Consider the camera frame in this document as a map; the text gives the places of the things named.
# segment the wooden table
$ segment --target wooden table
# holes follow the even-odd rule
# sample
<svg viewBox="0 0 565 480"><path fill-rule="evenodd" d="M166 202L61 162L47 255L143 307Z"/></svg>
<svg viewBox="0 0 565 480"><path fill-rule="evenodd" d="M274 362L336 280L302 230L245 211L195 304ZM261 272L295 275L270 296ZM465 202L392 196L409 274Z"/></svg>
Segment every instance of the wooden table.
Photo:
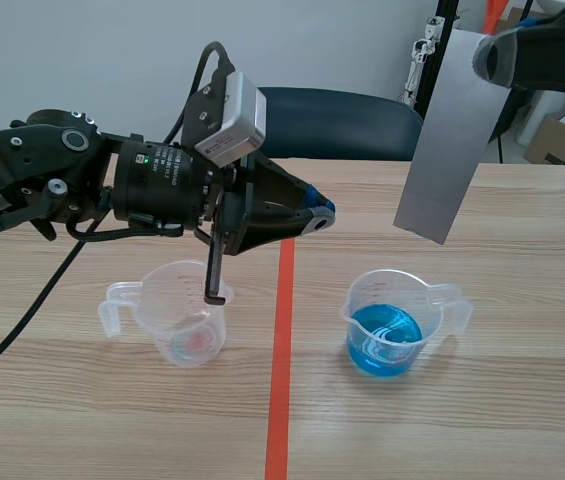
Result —
<svg viewBox="0 0 565 480"><path fill-rule="evenodd" d="M297 241L289 478L564 480L565 167L481 165L440 247L392 227L408 164L281 163L338 207ZM72 243L0 235L0 339ZM226 346L182 369L128 318L105 338L96 308L110 283L206 247L87 245L0 359L0 479L262 479L278 252L225 260ZM475 305L465 337L439 336L389 382L351 366L337 312L380 267L462 284Z"/></svg>

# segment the plastic measuring cup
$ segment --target plastic measuring cup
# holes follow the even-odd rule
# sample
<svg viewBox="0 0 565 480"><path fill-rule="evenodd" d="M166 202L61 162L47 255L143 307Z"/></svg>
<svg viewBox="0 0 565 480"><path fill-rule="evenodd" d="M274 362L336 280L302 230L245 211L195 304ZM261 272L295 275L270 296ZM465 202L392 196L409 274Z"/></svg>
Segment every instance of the plastic measuring cup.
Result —
<svg viewBox="0 0 565 480"><path fill-rule="evenodd" d="M458 285L428 285L399 270L375 270L353 282L340 316L349 322L347 346L353 361L379 376L407 371L442 321L462 335L473 305Z"/></svg>
<svg viewBox="0 0 565 480"><path fill-rule="evenodd" d="M131 309L169 362L192 367L215 357L226 339L224 307L204 302L206 265L187 260L164 265L141 282L114 283L98 307L108 337L120 335L120 307ZM233 291L220 280L226 304Z"/></svg>

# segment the dark chair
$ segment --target dark chair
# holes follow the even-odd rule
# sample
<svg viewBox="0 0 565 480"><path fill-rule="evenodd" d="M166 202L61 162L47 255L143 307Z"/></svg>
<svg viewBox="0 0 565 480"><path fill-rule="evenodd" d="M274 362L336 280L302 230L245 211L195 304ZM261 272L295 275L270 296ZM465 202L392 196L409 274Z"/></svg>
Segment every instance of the dark chair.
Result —
<svg viewBox="0 0 565 480"><path fill-rule="evenodd" d="M261 88L270 158L410 161L422 119L402 103L313 88Z"/></svg>

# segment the red tape line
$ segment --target red tape line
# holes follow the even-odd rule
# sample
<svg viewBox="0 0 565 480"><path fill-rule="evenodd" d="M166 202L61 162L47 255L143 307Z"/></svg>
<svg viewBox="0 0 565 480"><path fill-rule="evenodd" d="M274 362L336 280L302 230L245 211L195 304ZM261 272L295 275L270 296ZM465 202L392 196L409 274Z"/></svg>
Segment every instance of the red tape line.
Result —
<svg viewBox="0 0 565 480"><path fill-rule="evenodd" d="M287 480L288 476L294 269L295 240L283 240L280 246L278 298L275 307L275 330L273 333L265 480Z"/></svg>

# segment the metal plate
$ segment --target metal plate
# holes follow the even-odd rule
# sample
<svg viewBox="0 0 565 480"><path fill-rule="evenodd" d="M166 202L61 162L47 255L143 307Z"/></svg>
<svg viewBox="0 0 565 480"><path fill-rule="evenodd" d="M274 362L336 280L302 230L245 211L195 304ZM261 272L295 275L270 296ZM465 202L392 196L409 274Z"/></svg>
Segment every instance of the metal plate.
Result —
<svg viewBox="0 0 565 480"><path fill-rule="evenodd" d="M443 244L509 89L482 80L473 56L485 36L454 30L393 224Z"/></svg>

